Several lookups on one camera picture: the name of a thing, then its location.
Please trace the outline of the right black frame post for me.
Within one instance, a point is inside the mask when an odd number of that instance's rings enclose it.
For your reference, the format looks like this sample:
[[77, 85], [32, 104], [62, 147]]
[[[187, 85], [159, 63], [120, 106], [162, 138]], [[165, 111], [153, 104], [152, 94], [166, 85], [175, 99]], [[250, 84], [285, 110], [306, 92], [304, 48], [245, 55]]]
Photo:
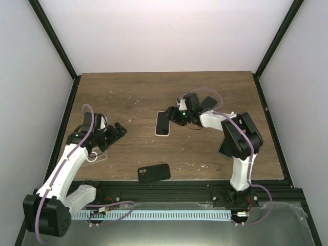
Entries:
[[253, 73], [254, 79], [260, 79], [261, 75], [264, 73], [266, 67], [268, 66], [271, 58], [273, 57], [275, 51], [280, 45], [282, 39], [284, 38], [286, 32], [288, 31], [290, 25], [292, 24], [294, 18], [296, 17], [298, 11], [300, 10], [304, 0], [293, 0], [290, 5], [284, 19], [282, 20], [274, 38], [272, 39], [263, 59], [261, 60], [257, 70]]

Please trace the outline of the black frame post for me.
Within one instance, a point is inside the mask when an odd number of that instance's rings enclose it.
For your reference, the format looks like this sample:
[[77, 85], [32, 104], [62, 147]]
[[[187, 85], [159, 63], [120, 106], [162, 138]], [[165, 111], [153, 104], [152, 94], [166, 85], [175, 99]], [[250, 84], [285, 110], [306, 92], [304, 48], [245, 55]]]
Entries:
[[261, 60], [257, 70], [253, 73], [254, 79], [260, 79], [261, 75], [264, 73], [266, 67], [268, 66], [271, 58], [273, 57], [275, 51], [280, 45], [282, 39], [284, 38], [286, 32], [288, 31], [290, 25], [292, 24], [294, 18], [296, 17], [298, 11], [300, 10], [304, 0], [293, 0], [290, 5], [284, 19], [282, 20], [274, 38], [272, 39], [263, 59]]
[[78, 75], [72, 66], [59, 38], [56, 35], [42, 5], [38, 0], [28, 0], [30, 6], [32, 7], [34, 13], [36, 14], [39, 22], [41, 23], [43, 29], [45, 30], [47, 36], [49, 37], [53, 47], [55, 48], [57, 54], [59, 55], [61, 61], [63, 62], [65, 68], [67, 69], [69, 75], [73, 80], [77, 80]]

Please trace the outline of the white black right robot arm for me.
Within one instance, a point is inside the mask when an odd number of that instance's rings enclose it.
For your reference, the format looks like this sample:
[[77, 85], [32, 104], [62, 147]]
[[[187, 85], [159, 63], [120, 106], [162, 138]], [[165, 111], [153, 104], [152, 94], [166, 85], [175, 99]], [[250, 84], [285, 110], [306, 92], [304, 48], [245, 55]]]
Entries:
[[233, 173], [228, 202], [238, 207], [246, 200], [244, 190], [251, 186], [254, 160], [263, 145], [263, 138], [248, 112], [229, 114], [215, 111], [217, 101], [207, 97], [200, 102], [191, 92], [176, 99], [177, 106], [168, 107], [163, 113], [177, 125], [194, 124], [223, 132], [224, 138], [218, 153], [233, 159]]

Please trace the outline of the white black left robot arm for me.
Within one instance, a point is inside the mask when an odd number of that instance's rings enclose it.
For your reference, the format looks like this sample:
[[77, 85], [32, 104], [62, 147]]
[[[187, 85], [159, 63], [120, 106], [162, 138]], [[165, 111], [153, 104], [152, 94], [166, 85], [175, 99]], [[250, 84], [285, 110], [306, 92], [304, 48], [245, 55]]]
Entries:
[[36, 235], [63, 237], [72, 217], [87, 204], [99, 207], [105, 195], [96, 187], [82, 184], [71, 194], [69, 187], [94, 148], [105, 152], [127, 133], [120, 123], [107, 123], [103, 114], [86, 112], [83, 123], [68, 136], [64, 152], [47, 181], [23, 201], [26, 228]]

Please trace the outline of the dark green phone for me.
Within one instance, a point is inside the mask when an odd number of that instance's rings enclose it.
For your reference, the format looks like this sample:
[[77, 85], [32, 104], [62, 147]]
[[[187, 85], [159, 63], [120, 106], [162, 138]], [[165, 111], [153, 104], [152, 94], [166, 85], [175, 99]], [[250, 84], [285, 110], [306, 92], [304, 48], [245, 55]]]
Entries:
[[207, 96], [202, 103], [200, 104], [200, 106], [204, 109], [204, 110], [212, 110], [217, 106], [218, 101], [215, 100], [214, 98]]

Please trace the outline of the black aluminium frame rail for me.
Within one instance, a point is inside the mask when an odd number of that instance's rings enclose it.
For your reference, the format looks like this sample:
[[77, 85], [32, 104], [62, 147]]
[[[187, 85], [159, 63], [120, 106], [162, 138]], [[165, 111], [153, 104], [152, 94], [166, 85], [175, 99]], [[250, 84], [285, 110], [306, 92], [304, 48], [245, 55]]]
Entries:
[[[292, 187], [286, 180], [257, 180], [256, 187], [251, 188], [254, 199], [258, 202], [299, 201], [304, 202], [303, 190]], [[80, 185], [91, 185], [97, 191], [119, 191], [120, 201], [134, 202], [212, 202], [211, 191], [214, 189], [232, 188], [228, 180], [182, 180], [160, 181], [140, 184], [138, 181], [74, 181], [68, 192], [74, 192]]]

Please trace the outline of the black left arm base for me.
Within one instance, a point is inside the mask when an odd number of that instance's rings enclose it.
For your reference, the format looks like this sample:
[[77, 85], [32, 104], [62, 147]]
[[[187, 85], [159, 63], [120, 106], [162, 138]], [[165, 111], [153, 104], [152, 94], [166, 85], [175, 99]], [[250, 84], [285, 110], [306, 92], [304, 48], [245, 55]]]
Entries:
[[108, 204], [120, 201], [121, 193], [119, 191], [97, 191], [94, 204], [107, 206]]

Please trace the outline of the clear magsafe phone case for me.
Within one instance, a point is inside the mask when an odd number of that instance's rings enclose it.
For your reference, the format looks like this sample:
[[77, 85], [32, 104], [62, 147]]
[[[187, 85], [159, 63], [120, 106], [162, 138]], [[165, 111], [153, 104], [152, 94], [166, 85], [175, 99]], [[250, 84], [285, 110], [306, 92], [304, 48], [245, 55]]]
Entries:
[[96, 152], [96, 151], [92, 151], [88, 157], [87, 157], [87, 162], [88, 163], [96, 163], [99, 161], [103, 161], [107, 159], [107, 152]]

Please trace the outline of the left black frame post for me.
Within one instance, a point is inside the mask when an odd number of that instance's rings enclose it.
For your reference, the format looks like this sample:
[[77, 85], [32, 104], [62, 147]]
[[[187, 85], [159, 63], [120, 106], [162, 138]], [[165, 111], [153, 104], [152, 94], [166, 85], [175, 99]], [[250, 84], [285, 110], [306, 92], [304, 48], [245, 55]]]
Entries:
[[65, 68], [67, 69], [69, 75], [73, 80], [77, 80], [78, 75], [72, 66], [59, 38], [56, 35], [42, 5], [38, 0], [28, 0], [30, 6], [32, 7], [34, 13], [36, 14], [39, 22], [41, 23], [43, 29], [45, 30], [47, 36], [49, 37], [53, 47], [55, 48], [57, 54], [59, 55], [61, 61], [63, 62]]

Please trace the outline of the black phone case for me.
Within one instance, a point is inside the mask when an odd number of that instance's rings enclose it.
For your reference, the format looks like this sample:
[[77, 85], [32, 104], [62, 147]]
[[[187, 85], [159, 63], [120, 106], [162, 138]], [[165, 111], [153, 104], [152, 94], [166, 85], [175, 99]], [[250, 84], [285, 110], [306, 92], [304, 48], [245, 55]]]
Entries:
[[137, 170], [140, 184], [153, 183], [171, 178], [170, 167], [167, 163], [141, 167]]

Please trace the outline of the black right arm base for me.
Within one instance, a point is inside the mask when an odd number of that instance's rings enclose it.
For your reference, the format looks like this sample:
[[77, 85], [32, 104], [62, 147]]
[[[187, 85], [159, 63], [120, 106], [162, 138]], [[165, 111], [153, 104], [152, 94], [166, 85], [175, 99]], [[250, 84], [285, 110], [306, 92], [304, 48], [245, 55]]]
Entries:
[[211, 191], [213, 206], [226, 209], [242, 209], [248, 206], [258, 207], [258, 201], [254, 199], [256, 194], [251, 188], [237, 192], [232, 188], [214, 189]]

